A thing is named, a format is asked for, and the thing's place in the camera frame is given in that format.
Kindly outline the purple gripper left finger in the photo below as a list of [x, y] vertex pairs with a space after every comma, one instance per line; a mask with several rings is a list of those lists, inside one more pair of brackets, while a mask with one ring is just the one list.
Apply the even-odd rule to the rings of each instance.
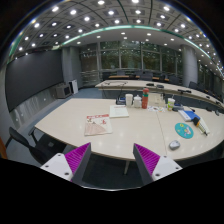
[[41, 168], [65, 180], [80, 185], [90, 155], [91, 144], [87, 143], [66, 154], [57, 153], [42, 165]]

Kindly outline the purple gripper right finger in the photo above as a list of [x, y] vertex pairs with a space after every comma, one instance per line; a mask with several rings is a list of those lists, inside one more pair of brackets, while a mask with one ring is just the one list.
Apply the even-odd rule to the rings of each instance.
[[164, 178], [182, 169], [174, 160], [134, 144], [133, 154], [144, 185]]

